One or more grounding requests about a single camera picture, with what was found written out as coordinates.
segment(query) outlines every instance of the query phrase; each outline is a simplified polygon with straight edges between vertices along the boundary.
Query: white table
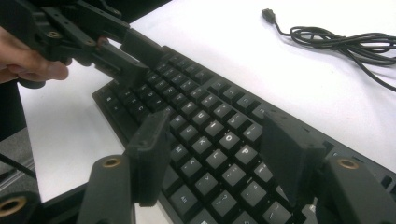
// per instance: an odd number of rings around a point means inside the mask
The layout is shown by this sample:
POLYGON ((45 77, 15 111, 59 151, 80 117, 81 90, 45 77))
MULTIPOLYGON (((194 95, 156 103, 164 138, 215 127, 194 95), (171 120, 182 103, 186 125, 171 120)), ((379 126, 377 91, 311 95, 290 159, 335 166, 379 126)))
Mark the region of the white table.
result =
MULTIPOLYGON (((396 93, 344 56, 281 37, 262 19, 268 7, 284 32, 309 25, 396 35, 392 0, 175 0, 132 27, 396 172, 396 93)), ((91 97, 110 78, 78 63, 69 68, 66 81, 20 88, 43 202, 85 183, 96 160, 123 151, 91 97)), ((396 85, 394 68, 372 69, 396 85)), ((138 223, 168 221, 161 210, 138 209, 138 223)))

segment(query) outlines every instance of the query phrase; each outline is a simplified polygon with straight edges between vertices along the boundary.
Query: black key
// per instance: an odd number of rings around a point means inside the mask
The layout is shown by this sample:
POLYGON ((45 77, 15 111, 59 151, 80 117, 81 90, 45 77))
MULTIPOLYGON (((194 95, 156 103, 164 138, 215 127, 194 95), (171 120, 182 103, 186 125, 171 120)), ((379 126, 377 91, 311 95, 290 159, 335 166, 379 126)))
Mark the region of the black key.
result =
POLYGON ((219 144, 227 155, 232 156, 240 146, 239 140, 239 137, 234 133, 228 132, 220 139, 219 144))
POLYGON ((266 194, 267 192, 259 184, 252 181, 240 195, 244 203, 248 205, 249 211, 254 213, 259 207, 263 207, 266 194))
POLYGON ((234 132, 241 133, 251 124, 251 122, 244 115, 236 113, 227 121, 227 124, 234 132))
POLYGON ((208 71, 202 70, 199 73, 195 74, 192 79, 194 79, 194 81, 196 81, 200 85, 203 85, 212 77, 213 77, 213 75, 210 74, 208 71))
POLYGON ((244 93, 242 93, 236 87, 230 87, 221 95, 221 98, 223 98, 228 104, 233 105, 243 95, 244 93))
POLYGON ((209 136, 210 140, 217 142, 224 133, 224 126, 215 120, 205 128, 205 132, 209 136))
POLYGON ((239 151, 235 154, 236 160, 242 169, 250 170, 253 165, 257 164, 258 161, 258 153, 249 145, 244 145, 239 151))
POLYGON ((184 104, 187 102, 187 97, 182 93, 178 94, 172 99, 171 105, 176 109, 179 110, 183 107, 184 104))
POLYGON ((202 130, 210 121, 210 116, 204 111, 201 110, 198 112, 193 118, 192 123, 199 129, 202 130))
POLYGON ((262 126, 253 123, 244 131, 244 137, 252 146, 257 146, 260 143, 262 136, 262 126))
POLYGON ((157 84, 158 82, 160 82, 161 80, 163 80, 162 78, 160 78, 160 76, 158 76, 155 73, 150 72, 147 78, 148 84, 151 87, 154 87, 155 84, 157 84))
POLYGON ((181 92, 184 94, 190 94, 191 91, 193 91, 195 88, 197 88, 198 85, 195 84, 192 80, 187 80, 180 86, 181 92))
POLYGON ((185 185, 181 186, 180 189, 169 198, 169 201, 184 222, 187 222, 190 217, 195 215, 196 211, 201 207, 197 198, 185 185))
POLYGON ((251 112, 251 118, 258 123, 262 123, 264 121, 264 114, 265 114, 264 105, 260 104, 251 112))
POLYGON ((268 183, 273 178, 273 174, 263 162, 254 170, 254 174, 262 183, 268 183))
POLYGON ((206 163, 213 175, 220 175, 224 168, 227 167, 227 156, 217 149, 209 157, 206 158, 206 163))
POLYGON ((211 203, 211 207, 221 223, 228 223, 239 209, 238 202, 227 190, 211 203))
POLYGON ((201 137, 192 145, 192 151, 200 160, 204 160, 212 152, 212 149, 213 145, 206 137, 201 137))
POLYGON ((189 151, 181 144, 178 144, 178 146, 171 151, 171 162, 176 168, 186 163, 190 157, 191 154, 189 151))
POLYGON ((193 102, 198 104, 201 102, 209 93, 202 87, 198 87, 190 93, 190 98, 193 102))
POLYGON ((269 224, 284 224, 291 217, 291 213, 280 203, 274 202, 262 217, 269 224))
POLYGON ((207 203, 219 192, 219 182, 210 173, 204 174, 196 183, 199 196, 207 203))
POLYGON ((200 162, 198 162, 198 160, 192 157, 180 167, 180 170, 187 182, 191 184, 201 176, 202 172, 204 171, 204 167, 200 162))
POLYGON ((229 85, 224 80, 218 80, 209 87, 209 90, 215 95, 221 96, 228 87, 229 85))
POLYGON ((219 105, 214 111, 213 114, 216 119, 220 120, 221 122, 226 122, 235 111, 226 104, 219 105))
POLYGON ((183 58, 181 57, 181 55, 174 55, 172 56, 168 62, 174 66, 176 66, 176 64, 178 64, 181 60, 183 60, 183 58))
POLYGON ((183 74, 179 73, 172 78, 171 82, 175 85, 176 88, 180 88, 181 84, 186 80, 187 78, 183 74))
POLYGON ((258 102, 254 101, 250 96, 244 95, 236 102, 235 107, 244 114, 248 114, 257 105, 257 103, 258 102))
POLYGON ((198 105, 196 105, 193 102, 188 102, 186 103, 182 108, 181 108, 181 114, 186 118, 186 119, 192 119, 193 116, 195 116, 195 111, 198 109, 198 105))
POLYGON ((165 91, 167 88, 169 88, 169 84, 165 80, 161 80, 154 86, 154 89, 157 90, 157 92, 165 91))
POLYGON ((189 76, 193 77, 198 71, 200 71, 201 67, 198 64, 191 64, 186 69, 184 69, 184 73, 189 76))
POLYGON ((165 70, 164 72, 161 73, 163 75, 163 77, 167 80, 170 81, 172 80, 172 78, 174 78, 175 76, 177 76, 178 74, 180 74, 175 68, 173 67, 168 67, 167 70, 165 70))
POLYGON ((201 105, 207 112, 212 112, 218 105, 220 105, 221 101, 214 96, 213 94, 209 94, 206 98, 201 102, 201 105))
POLYGON ((174 134, 177 134, 179 132, 179 130, 181 130, 182 128, 184 128, 185 124, 186 124, 186 120, 183 118, 183 116, 181 115, 177 115, 174 119, 171 120, 171 122, 169 123, 171 131, 174 134))
POLYGON ((203 209, 198 215, 196 215, 191 221, 190 224, 217 224, 216 220, 207 212, 206 209, 203 209))
POLYGON ((246 211, 244 211, 233 224, 257 224, 257 222, 246 211))
POLYGON ((148 101, 148 108, 154 112, 160 111, 166 108, 166 103, 163 99, 158 97, 156 99, 151 99, 150 101, 148 101))
POLYGON ((182 59, 176 64, 176 68, 180 71, 184 71, 185 68, 189 67, 191 63, 187 59, 182 59))
POLYGON ((140 124, 149 115, 149 109, 141 102, 137 102, 133 107, 128 107, 128 112, 134 116, 136 121, 140 124))
POLYGON ((175 192, 175 190, 178 189, 178 187, 181 186, 182 183, 183 181, 180 179, 175 170, 168 166, 163 178, 163 194, 166 197, 169 197, 171 194, 173 194, 173 192, 175 192))
POLYGON ((231 191, 238 191, 244 184, 245 177, 246 177, 245 171, 239 168, 239 166, 237 166, 236 164, 232 165, 222 175, 222 178, 224 179, 226 186, 231 191))
POLYGON ((163 98, 165 98, 167 102, 170 102, 176 94, 178 94, 178 91, 175 89, 175 87, 168 87, 168 89, 163 91, 163 98))
POLYGON ((192 145, 198 138, 198 131, 192 126, 189 125, 180 133, 180 141, 186 145, 192 145))

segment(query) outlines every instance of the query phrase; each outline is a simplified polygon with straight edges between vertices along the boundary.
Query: cable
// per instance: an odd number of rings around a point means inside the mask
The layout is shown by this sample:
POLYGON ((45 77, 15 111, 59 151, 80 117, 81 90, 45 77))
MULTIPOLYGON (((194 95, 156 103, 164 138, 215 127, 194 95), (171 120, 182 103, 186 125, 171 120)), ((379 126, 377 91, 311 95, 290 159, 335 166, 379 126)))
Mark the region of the cable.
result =
POLYGON ((15 169, 24 172, 26 175, 29 175, 30 177, 37 179, 37 177, 35 176, 35 172, 31 171, 29 168, 23 166, 22 164, 10 159, 9 157, 3 155, 0 153, 0 161, 2 161, 3 163, 10 165, 12 167, 14 167, 15 169))
POLYGON ((345 37, 335 35, 322 28, 305 26, 292 27, 290 28, 290 33, 286 34, 280 30, 272 9, 267 8, 262 10, 262 16, 267 22, 274 24, 281 35, 290 37, 297 44, 313 49, 337 50, 353 60, 374 81, 391 91, 396 91, 396 87, 381 80, 364 66, 364 63, 376 66, 396 64, 396 57, 381 55, 396 49, 396 36, 369 33, 345 37))

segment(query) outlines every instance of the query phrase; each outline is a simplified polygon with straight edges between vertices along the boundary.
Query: keyboard key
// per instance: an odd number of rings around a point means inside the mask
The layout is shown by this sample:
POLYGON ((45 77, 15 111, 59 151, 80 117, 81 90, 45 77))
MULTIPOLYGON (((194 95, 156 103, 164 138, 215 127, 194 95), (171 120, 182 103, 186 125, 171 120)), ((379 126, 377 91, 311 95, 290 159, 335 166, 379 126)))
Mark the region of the keyboard key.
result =
POLYGON ((233 105, 243 95, 244 95, 244 93, 242 93, 236 87, 230 87, 227 91, 225 91, 221 95, 221 98, 224 99, 228 104, 233 105))
POLYGON ((218 105, 220 105, 221 101, 214 96, 213 94, 209 94, 206 98, 201 102, 201 105, 207 112, 212 112, 218 105))
POLYGON ((178 144, 171 151, 171 163, 175 168, 180 167, 186 163, 191 157, 189 151, 181 144, 178 144))
POLYGON ((217 96, 221 96, 229 85, 223 80, 217 80, 210 87, 209 90, 217 96))
POLYGON ((193 79, 198 84, 202 85, 202 84, 206 83, 212 77, 213 76, 207 70, 202 70, 199 73, 195 74, 193 79))
POLYGON ((190 224, 216 224, 216 220, 207 212, 206 209, 203 209, 198 215, 196 215, 190 222, 190 224))
POLYGON ((231 191, 238 191, 245 183, 246 173, 238 165, 232 165, 224 174, 222 178, 231 191))
POLYGON ((242 200, 249 207, 250 212, 256 212, 263 207, 263 201, 267 192, 255 181, 252 181, 240 194, 242 200))
POLYGON ((249 145, 244 145, 239 149, 239 151, 235 154, 236 160, 238 164, 244 170, 251 169, 255 164, 257 164, 259 153, 254 150, 249 145))
POLYGON ((182 183, 183 181, 180 179, 175 170, 168 166, 165 176, 163 177, 163 194, 166 197, 170 196, 175 192, 175 190, 178 189, 178 187, 182 185, 182 183))
POLYGON ((195 215, 201 207, 198 199, 186 185, 181 186, 169 198, 169 201, 184 222, 187 222, 190 217, 195 215))
POLYGON ((183 105, 187 103, 187 101, 188 101, 187 97, 182 93, 180 93, 172 99, 171 105, 176 110, 180 110, 181 107, 183 107, 183 105))
POLYGON ((180 167, 181 173, 189 184, 194 182, 204 171, 204 167, 198 160, 192 157, 189 161, 180 167))
POLYGON ((210 122, 210 119, 210 116, 204 110, 201 110, 192 118, 192 123, 197 127, 197 129, 201 130, 206 127, 210 122))
POLYGON ((253 108, 257 105, 257 102, 253 100, 248 95, 244 95, 242 98, 240 98, 237 102, 235 107, 239 109, 242 113, 248 114, 250 111, 253 110, 253 108))
POLYGON ((256 122, 262 124, 264 121, 265 106, 263 104, 258 105, 252 112, 251 118, 256 122))
POLYGON ((197 87, 190 93, 190 98, 196 104, 199 104, 209 93, 202 87, 197 87))
POLYGON ((212 143, 206 137, 201 137, 191 147, 194 155, 200 160, 206 159, 206 157, 212 152, 213 148, 212 143))
POLYGON ((217 142, 224 133, 224 126, 215 120, 205 128, 205 132, 210 140, 217 142))
POLYGON ((220 150, 216 149, 209 157, 206 158, 206 163, 210 172, 213 175, 220 175, 224 168, 227 167, 227 156, 220 150))
POLYGON ((291 213, 280 203, 274 202, 262 216, 269 224, 283 224, 291 217, 291 213))
POLYGON ((235 111, 226 104, 219 105, 215 111, 213 111, 215 118, 221 122, 226 122, 234 113, 235 111))
POLYGON ((271 171, 268 169, 267 165, 265 165, 263 162, 259 164, 259 166, 254 169, 254 174, 259 178, 259 180, 262 183, 269 183, 270 180, 273 178, 273 174, 271 171))
POLYGON ((257 224, 253 217, 251 217, 246 211, 244 211, 233 224, 257 224))
POLYGON ((197 138, 198 131, 192 125, 187 126, 187 128, 180 133, 180 141, 185 146, 192 145, 197 140, 197 138))
POLYGON ((181 108, 180 112, 186 119, 192 119, 192 117, 195 116, 194 112, 196 110, 198 110, 198 105, 193 102, 188 102, 181 108))
POLYGON ((169 123, 170 129, 174 134, 177 134, 179 130, 184 128, 185 124, 187 124, 187 121, 183 118, 181 115, 177 115, 174 119, 171 120, 169 123))
POLYGON ((197 88, 198 85, 195 84, 192 80, 187 80, 180 86, 181 92, 184 94, 190 94, 195 88, 197 88))
POLYGON ((227 190, 224 190, 211 203, 211 206, 220 223, 228 223, 239 209, 236 199, 227 190))
POLYGON ((207 203, 210 199, 219 193, 219 182, 210 173, 204 174, 196 183, 195 187, 198 190, 198 194, 204 203, 207 203))
POLYGON ((236 113, 227 121, 227 124, 234 132, 241 133, 251 124, 251 122, 244 115, 236 113))
POLYGON ((239 140, 240 139, 238 136, 232 132, 229 132, 220 139, 219 144, 227 155, 232 156, 240 146, 239 140))
POLYGON ((260 143, 262 136, 262 126, 253 123, 244 131, 243 135, 247 142, 255 147, 260 143))

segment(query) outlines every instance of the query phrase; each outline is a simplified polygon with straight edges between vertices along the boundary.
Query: keyboard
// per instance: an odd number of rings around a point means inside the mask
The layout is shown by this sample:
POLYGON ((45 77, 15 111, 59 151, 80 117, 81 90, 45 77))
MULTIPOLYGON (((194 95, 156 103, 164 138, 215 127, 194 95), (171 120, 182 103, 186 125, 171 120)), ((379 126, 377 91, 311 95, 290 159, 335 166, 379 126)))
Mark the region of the keyboard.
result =
POLYGON ((290 206, 260 157, 266 111, 292 119, 328 156, 367 164, 395 198, 392 172, 181 53, 163 50, 143 85, 113 80, 92 97, 125 146, 148 114, 169 111, 171 162, 159 201, 174 223, 317 223, 315 201, 290 206))

